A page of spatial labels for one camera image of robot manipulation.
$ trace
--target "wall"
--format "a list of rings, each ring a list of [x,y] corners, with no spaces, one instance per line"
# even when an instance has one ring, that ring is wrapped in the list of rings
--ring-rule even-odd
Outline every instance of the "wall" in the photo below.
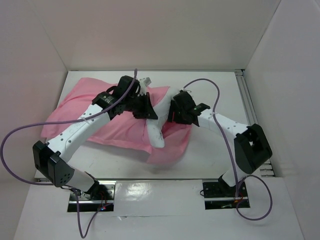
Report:
[[[282,0],[245,70],[306,240],[319,238],[319,2]]]
[[[24,0],[0,1],[0,139],[21,125],[44,121],[56,106],[67,70]],[[32,144],[40,129],[23,130],[5,145],[11,169],[32,179]],[[29,186],[0,164],[1,239],[13,239]]]
[[[233,70],[247,66],[280,0],[30,2],[69,70]]]

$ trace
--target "pink cloth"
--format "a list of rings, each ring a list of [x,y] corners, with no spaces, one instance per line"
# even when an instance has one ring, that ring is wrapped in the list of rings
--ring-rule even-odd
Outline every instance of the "pink cloth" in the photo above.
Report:
[[[106,91],[114,85],[116,84],[109,84],[95,78],[81,78],[57,109],[49,116],[47,122],[79,118],[98,93]],[[152,106],[161,101],[168,88],[167,86],[148,87]],[[41,136],[52,139],[63,132],[69,125],[45,125]],[[146,120],[135,119],[131,112],[124,112],[101,127],[88,141],[102,145],[143,150],[150,154],[147,163],[165,164],[172,163],[182,156],[188,145],[190,133],[191,125],[166,122],[162,127],[165,147],[155,148],[151,146],[149,141]]]

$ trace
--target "pink towel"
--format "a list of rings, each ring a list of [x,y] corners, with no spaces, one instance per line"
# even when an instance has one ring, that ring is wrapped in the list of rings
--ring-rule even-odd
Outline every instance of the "pink towel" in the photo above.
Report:
[[[92,99],[111,86],[104,81],[85,77],[81,78],[71,92],[59,104],[47,119],[48,122],[77,119],[92,103]],[[165,96],[169,87],[148,87],[152,106]],[[70,124],[45,125],[41,136],[52,139],[63,132]],[[135,119],[131,112],[116,116],[111,122],[101,127],[88,141],[102,145],[143,150],[150,154],[147,163],[165,164],[178,160],[189,142],[191,125],[166,122],[162,127],[165,147],[151,146],[145,119]]]

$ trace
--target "purple cable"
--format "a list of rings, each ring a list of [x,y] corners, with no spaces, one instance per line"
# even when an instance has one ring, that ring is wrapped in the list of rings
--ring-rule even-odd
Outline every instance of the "purple cable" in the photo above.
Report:
[[[71,190],[74,193],[75,200],[76,200],[76,216],[77,216],[77,220],[78,220],[79,233],[80,233],[81,238],[85,239],[87,234],[88,234],[90,225],[91,225],[92,221],[94,220],[95,216],[100,212],[101,208],[106,207],[106,206],[110,205],[111,203],[107,203],[107,204],[105,204],[102,207],[99,207],[97,209],[97,211],[93,214],[93,216],[91,217],[91,219],[89,221],[89,224],[88,224],[88,227],[86,228],[85,234],[83,234],[82,228],[81,228],[81,223],[80,223],[80,205],[79,205],[79,198],[78,198],[78,195],[77,195],[77,190],[75,188],[71,188]]]
[[[233,169],[233,173],[234,173],[234,179],[235,179],[235,197],[238,197],[238,196],[239,196],[240,186],[242,185],[242,183],[243,183],[248,177],[254,177],[254,178],[260,180],[260,181],[263,183],[263,185],[265,186],[265,188],[266,188],[266,190],[267,190],[267,192],[268,192],[268,194],[269,194],[269,197],[270,197],[270,207],[269,207],[269,210],[268,210],[267,213],[266,213],[265,215],[263,215],[262,217],[249,218],[249,217],[247,217],[247,216],[244,216],[244,215],[239,211],[239,205],[240,205],[244,200],[238,202],[238,204],[235,206],[236,211],[239,213],[239,215],[240,215],[241,217],[243,217],[243,218],[246,219],[246,220],[250,220],[250,221],[259,221],[259,220],[262,220],[262,219],[266,218],[266,217],[270,214],[270,212],[271,212],[271,210],[272,210],[272,207],[273,207],[273,199],[272,199],[272,195],[271,195],[270,189],[269,189],[269,187],[267,186],[267,184],[266,184],[261,178],[255,176],[255,175],[248,175],[248,176],[244,177],[240,182],[238,182],[238,175],[237,175],[237,170],[236,170],[236,163],[235,163],[235,159],[234,159],[234,157],[233,157],[233,155],[232,155],[232,151],[231,151],[230,144],[229,144],[229,142],[228,142],[228,139],[227,139],[227,136],[226,136],[226,134],[225,134],[225,131],[224,131],[223,128],[221,127],[220,123],[218,122],[217,117],[216,117],[216,114],[215,114],[215,112],[216,112],[216,107],[217,107],[217,104],[218,104],[218,101],[219,101],[219,98],[220,98],[220,89],[219,89],[218,85],[217,85],[214,81],[212,81],[212,80],[210,80],[210,79],[207,79],[207,78],[198,78],[198,79],[196,79],[196,80],[193,80],[193,81],[189,82],[187,85],[185,85],[185,86],[183,87],[183,89],[185,89],[185,88],[188,87],[190,84],[193,84],[194,82],[197,82],[197,81],[207,81],[207,82],[210,82],[210,83],[212,83],[212,84],[215,86],[215,88],[216,88],[216,90],[217,90],[217,97],[216,97],[215,103],[214,103],[213,108],[212,108],[213,120],[214,120],[215,124],[218,126],[218,128],[219,128],[219,130],[220,130],[220,132],[221,132],[221,134],[222,134],[222,137],[223,137],[223,139],[224,139],[226,148],[227,148],[228,153],[229,153],[229,156],[230,156],[231,165],[232,165],[232,169]]]
[[[36,126],[43,126],[43,125],[55,125],[55,124],[73,124],[73,123],[79,123],[79,122],[83,122],[83,121],[87,121],[90,119],[93,119],[95,117],[100,116],[101,114],[106,113],[107,111],[109,111],[110,109],[112,109],[114,106],[116,106],[120,101],[122,101],[122,99],[124,99],[126,97],[126,95],[129,93],[129,91],[131,90],[131,88],[133,87],[135,80],[137,78],[137,73],[138,70],[135,69],[134,70],[134,77],[133,80],[129,86],[129,88],[124,92],[124,94],[111,106],[107,107],[106,109],[102,110],[101,112],[94,114],[92,116],[89,116],[85,119],[81,118],[81,119],[76,119],[76,120],[68,120],[68,121],[50,121],[50,122],[38,122],[38,123],[33,123],[33,124],[29,124],[29,125],[24,125],[24,126],[20,126],[17,127],[15,129],[13,129],[12,131],[10,131],[2,140],[1,146],[0,146],[0,158],[1,158],[1,162],[4,166],[4,168],[16,179],[20,180],[21,182],[24,182],[26,184],[31,184],[31,185],[52,185],[52,183],[41,183],[41,182],[34,182],[34,181],[28,181],[25,180],[21,177],[19,177],[18,175],[16,175],[13,171],[11,171],[11,169],[8,167],[5,158],[4,158],[4,147],[5,147],[5,143],[8,140],[8,138],[15,132],[22,130],[22,129],[27,129],[27,128],[31,128],[31,127],[36,127]]]

